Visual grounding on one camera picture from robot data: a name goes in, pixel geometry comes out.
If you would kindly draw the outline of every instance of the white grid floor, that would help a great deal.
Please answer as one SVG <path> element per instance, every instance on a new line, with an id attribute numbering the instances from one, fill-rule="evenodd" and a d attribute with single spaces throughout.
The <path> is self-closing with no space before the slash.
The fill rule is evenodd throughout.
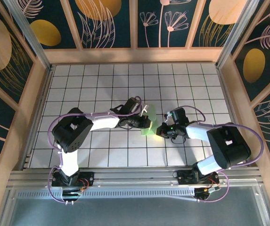
<path id="1" fill-rule="evenodd" d="M 50 149 L 47 130 L 59 115 L 73 107 L 83 112 L 103 112 L 140 96 L 163 114 L 191 105 L 206 115 L 207 123 L 230 121 L 214 64 L 117 64 L 57 65 L 28 167 L 49 168 L 59 164 Z M 201 119 L 185 109 L 190 121 Z M 159 136 L 142 136 L 138 129 L 101 129 L 88 135 L 78 151 L 80 167 L 184 166 L 212 154 L 209 143 L 188 139 L 173 144 Z"/>

